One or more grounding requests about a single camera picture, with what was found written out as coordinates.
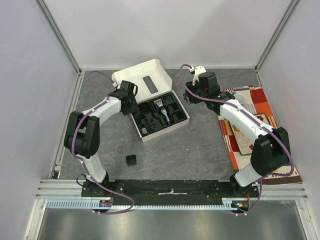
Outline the silver black hair clipper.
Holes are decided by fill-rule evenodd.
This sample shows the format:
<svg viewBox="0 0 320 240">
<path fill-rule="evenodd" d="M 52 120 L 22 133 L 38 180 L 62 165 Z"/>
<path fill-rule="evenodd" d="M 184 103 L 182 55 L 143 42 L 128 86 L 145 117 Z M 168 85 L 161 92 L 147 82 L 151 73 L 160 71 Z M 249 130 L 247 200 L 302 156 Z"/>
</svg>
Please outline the silver black hair clipper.
<svg viewBox="0 0 320 240">
<path fill-rule="evenodd" d="M 158 110 L 161 112 L 161 114 L 164 116 L 165 120 L 169 125 L 171 125 L 173 122 L 169 117 L 168 111 L 163 103 L 163 100 L 161 98 L 156 99 L 154 101 L 154 104 L 158 107 Z"/>
</svg>

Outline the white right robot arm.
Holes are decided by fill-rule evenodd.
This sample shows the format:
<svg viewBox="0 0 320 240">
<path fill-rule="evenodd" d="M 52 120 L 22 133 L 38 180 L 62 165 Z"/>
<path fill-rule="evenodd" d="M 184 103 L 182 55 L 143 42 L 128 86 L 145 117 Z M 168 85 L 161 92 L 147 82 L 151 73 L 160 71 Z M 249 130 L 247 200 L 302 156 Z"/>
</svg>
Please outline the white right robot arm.
<svg viewBox="0 0 320 240">
<path fill-rule="evenodd" d="M 294 172 L 289 135 L 283 127 L 274 128 L 266 124 L 246 110 L 230 92 L 221 91 L 214 72 L 203 66 L 183 64 L 182 67 L 187 67 L 193 76 L 189 82 L 180 81 L 185 88 L 187 103 L 204 103 L 209 110 L 235 124 L 253 143 L 250 162 L 230 178 L 229 191 L 233 196 L 242 196 L 247 186 L 270 174 L 277 175 L 276 170 L 287 164 L 290 171 L 286 176 Z"/>
</svg>

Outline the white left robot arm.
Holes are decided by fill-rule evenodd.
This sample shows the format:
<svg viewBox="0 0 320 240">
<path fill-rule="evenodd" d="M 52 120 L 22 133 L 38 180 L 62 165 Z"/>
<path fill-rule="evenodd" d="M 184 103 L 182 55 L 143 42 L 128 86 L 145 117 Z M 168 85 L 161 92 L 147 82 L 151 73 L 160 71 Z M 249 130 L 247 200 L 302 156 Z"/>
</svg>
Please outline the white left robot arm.
<svg viewBox="0 0 320 240">
<path fill-rule="evenodd" d="M 68 118 L 64 147 L 79 160 L 86 178 L 93 182 L 92 191 L 99 197 L 106 196 L 110 185 L 103 168 L 98 150 L 100 147 L 100 126 L 113 115 L 126 116 L 138 110 L 136 95 L 138 86 L 123 80 L 115 90 L 95 106 L 79 112 L 73 111 Z"/>
</svg>

